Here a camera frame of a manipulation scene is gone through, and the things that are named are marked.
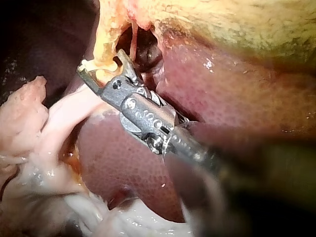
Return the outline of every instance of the screw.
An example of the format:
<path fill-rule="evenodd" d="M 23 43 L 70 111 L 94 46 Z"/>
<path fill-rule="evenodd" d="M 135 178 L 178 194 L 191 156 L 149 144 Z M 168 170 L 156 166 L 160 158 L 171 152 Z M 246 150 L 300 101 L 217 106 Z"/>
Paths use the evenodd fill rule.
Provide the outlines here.
<path fill-rule="evenodd" d="M 128 98 L 125 103 L 125 108 L 126 109 L 130 109 L 130 110 L 133 110 L 136 106 L 136 100 L 134 98 Z"/>
<path fill-rule="evenodd" d="M 122 81 L 121 80 L 116 80 L 113 82 L 113 89 L 118 90 L 122 86 Z"/>

